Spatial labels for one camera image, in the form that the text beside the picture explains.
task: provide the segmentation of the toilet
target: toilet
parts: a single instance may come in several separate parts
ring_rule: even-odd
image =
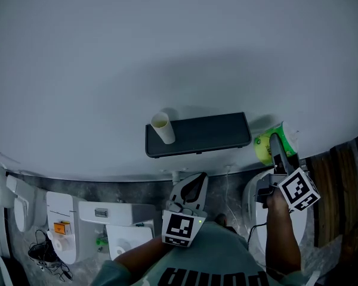
[[[15,195],[14,217],[21,232],[28,231],[33,225],[44,226],[47,222],[47,192],[27,184],[13,176],[7,177],[7,188]]]
[[[85,200],[69,194],[47,193],[47,235],[57,256],[68,265],[93,257],[98,250],[96,240],[103,231],[96,223],[80,220],[81,201]]]
[[[80,201],[78,206],[82,222],[102,229],[106,225],[112,260],[152,240],[162,230],[162,213],[151,204]]]
[[[269,169],[254,176],[246,185],[242,197],[242,217],[243,224],[248,234],[255,225],[267,222],[268,209],[263,208],[263,204],[255,201],[257,181],[269,173],[273,173],[274,169]],[[294,211],[291,213],[292,226],[297,244],[300,244],[306,227],[307,211]],[[267,246],[267,228],[266,226],[257,227],[251,238],[258,239],[259,248],[265,254]]]

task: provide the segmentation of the dark shelf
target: dark shelf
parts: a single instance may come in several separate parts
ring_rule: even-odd
[[[205,151],[240,148],[251,143],[251,133],[245,114],[198,117],[172,121],[175,142],[164,144],[151,125],[146,125],[146,154],[151,158]]]

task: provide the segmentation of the forearm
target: forearm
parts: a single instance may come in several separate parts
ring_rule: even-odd
[[[275,279],[301,270],[300,248],[288,209],[268,210],[266,264],[268,274]]]
[[[164,244],[162,237],[156,237],[137,248],[122,253],[114,262],[124,265],[131,273],[131,282],[135,282],[172,247],[172,245]]]

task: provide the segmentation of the sleeve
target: sleeve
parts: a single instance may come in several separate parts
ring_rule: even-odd
[[[92,286],[129,286],[130,272],[123,265],[112,260],[103,263],[101,270],[92,282]]]
[[[307,283],[308,279],[301,271],[296,271],[284,276],[280,280],[280,284],[284,286],[302,286]]]

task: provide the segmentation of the brown wooden surface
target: brown wooden surface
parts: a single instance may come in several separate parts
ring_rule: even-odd
[[[314,204],[314,244],[323,247],[358,222],[358,175],[348,144],[308,159],[311,177],[321,195]]]
[[[352,229],[342,238],[341,254],[339,263],[352,264],[358,250],[358,227]]]

